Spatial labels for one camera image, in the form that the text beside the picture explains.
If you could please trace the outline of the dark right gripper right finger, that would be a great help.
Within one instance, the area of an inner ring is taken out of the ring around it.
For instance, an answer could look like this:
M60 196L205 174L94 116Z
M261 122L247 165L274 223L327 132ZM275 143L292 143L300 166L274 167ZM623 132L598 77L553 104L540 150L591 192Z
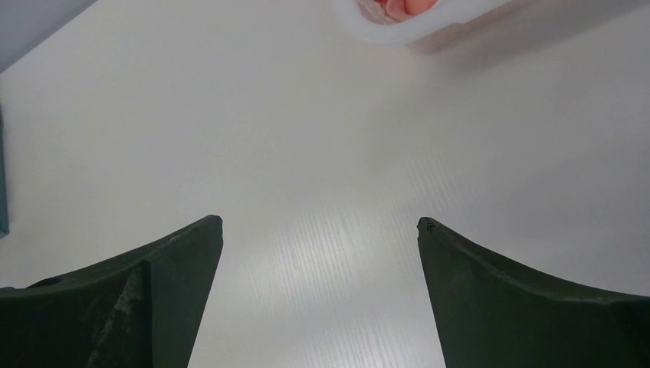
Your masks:
M647 367L649 299L530 268L433 218L418 245L448 367Z

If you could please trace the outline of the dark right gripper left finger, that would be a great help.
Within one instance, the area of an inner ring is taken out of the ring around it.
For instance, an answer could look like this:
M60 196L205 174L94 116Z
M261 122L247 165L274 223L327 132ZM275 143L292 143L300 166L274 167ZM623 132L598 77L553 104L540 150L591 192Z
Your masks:
M223 248L216 215L25 288L1 290L3 367L186 367Z

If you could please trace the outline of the white plastic laundry basket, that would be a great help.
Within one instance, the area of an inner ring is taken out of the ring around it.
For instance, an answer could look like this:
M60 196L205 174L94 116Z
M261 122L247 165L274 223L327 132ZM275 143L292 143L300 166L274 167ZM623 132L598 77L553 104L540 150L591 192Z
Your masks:
M438 1L431 9L413 18L396 21L374 1L337 0L332 6L340 20L356 38L375 44L411 45L443 42L498 20L520 1Z

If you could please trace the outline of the pink t shirt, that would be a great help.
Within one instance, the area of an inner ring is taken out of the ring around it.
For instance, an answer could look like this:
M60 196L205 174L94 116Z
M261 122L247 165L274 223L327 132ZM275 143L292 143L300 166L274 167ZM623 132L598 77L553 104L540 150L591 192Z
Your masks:
M377 0L385 15L394 21L412 19L433 8L438 0Z

